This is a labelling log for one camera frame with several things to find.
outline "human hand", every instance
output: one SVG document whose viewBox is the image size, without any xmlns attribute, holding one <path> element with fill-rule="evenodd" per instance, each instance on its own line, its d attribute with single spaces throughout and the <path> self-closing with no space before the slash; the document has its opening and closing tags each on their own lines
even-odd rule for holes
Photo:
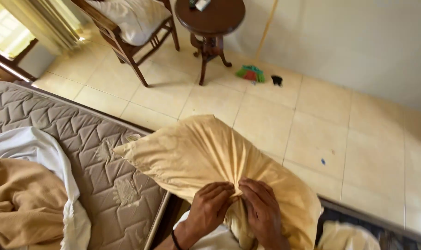
<svg viewBox="0 0 421 250">
<path fill-rule="evenodd" d="M 274 190 L 263 181 L 242 177 L 238 182 L 247 207 L 248 222 L 266 250 L 291 249 L 289 241 L 282 235 L 280 207 Z"/>
<path fill-rule="evenodd" d="M 234 193 L 232 183 L 214 182 L 195 194 L 189 216 L 174 231 L 182 249 L 192 247 L 223 223 L 227 209 L 236 200 L 229 198 Z"/>
</svg>

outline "round wooden table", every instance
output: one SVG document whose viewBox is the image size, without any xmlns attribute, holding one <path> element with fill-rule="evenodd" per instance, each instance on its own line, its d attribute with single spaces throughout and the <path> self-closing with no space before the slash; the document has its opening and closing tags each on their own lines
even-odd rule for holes
<svg viewBox="0 0 421 250">
<path fill-rule="evenodd" d="M 202 66 L 200 85 L 203 85 L 206 64 L 217 56 L 226 67 L 232 67 L 223 53 L 223 36 L 238 28 L 244 19 L 246 8 L 243 0 L 211 0 L 201 12 L 189 8 L 189 0 L 177 0 L 175 13 L 181 25 L 191 33 L 191 44 L 198 49 L 195 57 L 201 54 Z M 203 41 L 195 35 L 202 36 Z"/>
</svg>

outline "wooden chair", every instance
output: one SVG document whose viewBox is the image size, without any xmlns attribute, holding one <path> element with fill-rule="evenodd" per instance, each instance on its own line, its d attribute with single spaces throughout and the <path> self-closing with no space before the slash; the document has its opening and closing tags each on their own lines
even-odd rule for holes
<svg viewBox="0 0 421 250">
<path fill-rule="evenodd" d="M 152 37 L 143 45 L 141 46 L 133 46 L 126 42 L 124 42 L 121 37 L 119 36 L 121 29 L 105 17 L 102 13 L 100 13 L 97 9 L 93 8 L 91 5 L 86 3 L 84 0 L 71 0 L 74 4 L 76 4 L 83 12 L 85 12 L 88 16 L 91 17 L 95 25 L 99 28 L 101 36 L 110 44 L 115 51 L 119 61 L 121 63 L 128 63 L 138 78 L 141 80 L 144 87 L 149 87 L 147 85 L 144 76 L 141 74 L 140 69 L 138 68 L 141 63 L 143 63 L 150 55 L 152 55 L 155 51 L 159 49 L 159 47 L 163 44 L 169 34 L 172 33 L 172 38 L 174 39 L 175 49 L 180 51 L 180 44 L 178 43 L 178 36 L 177 31 L 175 29 L 174 17 L 171 15 L 169 18 L 164 20 L 161 25 L 152 33 Z M 169 0 L 158 0 L 164 4 L 166 9 L 172 13 L 172 8 L 170 6 Z M 167 32 L 163 35 L 161 39 L 158 39 L 158 33 L 161 29 L 165 29 Z M 135 62 L 133 60 L 133 56 L 143 48 L 147 43 L 151 43 L 152 49 L 145 54 L 140 60 Z"/>
</svg>

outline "green brush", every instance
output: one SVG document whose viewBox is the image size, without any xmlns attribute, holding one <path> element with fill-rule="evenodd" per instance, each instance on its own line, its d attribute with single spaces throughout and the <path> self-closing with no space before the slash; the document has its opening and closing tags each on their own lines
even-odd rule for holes
<svg viewBox="0 0 421 250">
<path fill-rule="evenodd" d="M 265 82 L 263 71 L 254 65 L 243 65 L 243 67 L 237 71 L 235 75 L 250 81 Z"/>
</svg>

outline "mattress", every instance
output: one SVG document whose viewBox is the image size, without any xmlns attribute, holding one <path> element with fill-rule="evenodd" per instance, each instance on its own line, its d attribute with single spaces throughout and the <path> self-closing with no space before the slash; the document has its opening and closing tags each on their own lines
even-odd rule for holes
<svg viewBox="0 0 421 250">
<path fill-rule="evenodd" d="M 0 82 L 0 133 L 34 126 L 71 162 L 91 220 L 89 250 L 148 250 L 170 193 L 111 150 L 142 129 L 13 83 Z"/>
</svg>

